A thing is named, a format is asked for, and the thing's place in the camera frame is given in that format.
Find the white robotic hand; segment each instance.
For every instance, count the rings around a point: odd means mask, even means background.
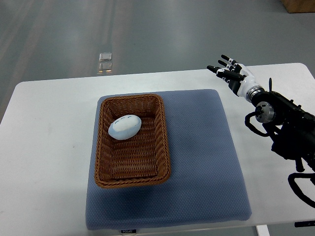
[[[221,57],[227,61],[219,60],[218,62],[224,68],[208,66],[207,68],[229,84],[229,88],[239,97],[244,97],[247,101],[251,102],[252,97],[264,91],[260,84],[256,83],[255,76],[243,64],[238,63],[236,60],[229,58],[225,55]]]

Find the white table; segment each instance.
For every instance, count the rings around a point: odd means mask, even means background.
[[[315,80],[306,66],[250,66],[256,81],[315,114]],[[22,82],[0,124],[0,235],[93,235],[85,205],[95,112],[100,97],[166,90],[218,91],[245,178],[252,215],[247,221],[140,229],[139,233],[253,226],[315,219],[315,209],[290,189],[295,162],[270,151],[270,138],[244,125],[254,106],[208,70]],[[303,190],[306,182],[301,182]],[[315,187],[306,191],[315,196]],[[104,230],[102,235],[117,235]]]

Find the basket rim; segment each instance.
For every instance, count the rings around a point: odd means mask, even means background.
[[[146,94],[136,94],[136,95],[123,95],[123,96],[113,96],[108,97],[104,99],[100,105],[100,112],[99,112],[99,122],[100,122],[100,114],[101,109],[104,109],[104,106],[106,106],[106,102],[110,102],[111,100],[130,100],[132,101],[135,98],[143,98],[143,97],[149,97],[149,98],[156,98],[156,103],[159,107],[158,113],[160,114],[160,118],[158,119],[158,122],[161,123],[163,127],[163,131],[160,135],[162,135],[161,142],[162,142],[162,149],[165,157],[162,157],[162,162],[160,163],[160,166],[162,165],[160,171],[156,176],[151,177],[135,177],[135,178],[125,178],[125,179],[108,179],[103,180],[101,179],[101,172],[100,169],[100,157],[97,156],[97,152],[95,154],[95,168],[94,168],[94,180],[95,183],[101,187],[101,188],[118,188],[118,187],[132,187],[132,186],[144,186],[144,185],[155,185],[159,183],[163,183],[167,181],[171,174],[171,163],[170,163],[170,155],[169,155],[169,147],[168,147],[168,138],[167,138],[167,130],[166,130],[166,118],[165,118],[165,110],[164,110],[164,103],[163,99],[160,95],[155,93],[146,93]],[[100,123],[98,124],[98,136],[97,136],[97,144],[99,141],[99,135],[100,135]]]

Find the black cable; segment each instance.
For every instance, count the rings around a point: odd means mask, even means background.
[[[253,126],[251,124],[251,118],[256,116],[256,115],[259,115],[261,114],[261,111],[255,111],[255,112],[252,112],[252,113],[249,113],[247,116],[245,116],[245,125],[252,131],[254,132],[255,134],[258,134],[262,137],[268,137],[269,134],[268,133],[263,133],[261,131],[259,131],[255,126]]]
[[[294,181],[296,178],[309,178],[309,179],[314,179],[315,178],[315,173],[314,174],[304,174],[304,173],[292,173],[289,175],[287,178],[289,185],[293,192],[301,199],[304,201],[307,205],[315,208],[315,202],[311,200],[309,197],[307,197],[300,187],[297,185],[297,183]]]

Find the white egg-shaped object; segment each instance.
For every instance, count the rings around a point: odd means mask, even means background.
[[[135,115],[126,115],[110,124],[108,134],[117,140],[126,140],[138,133],[141,119]]]

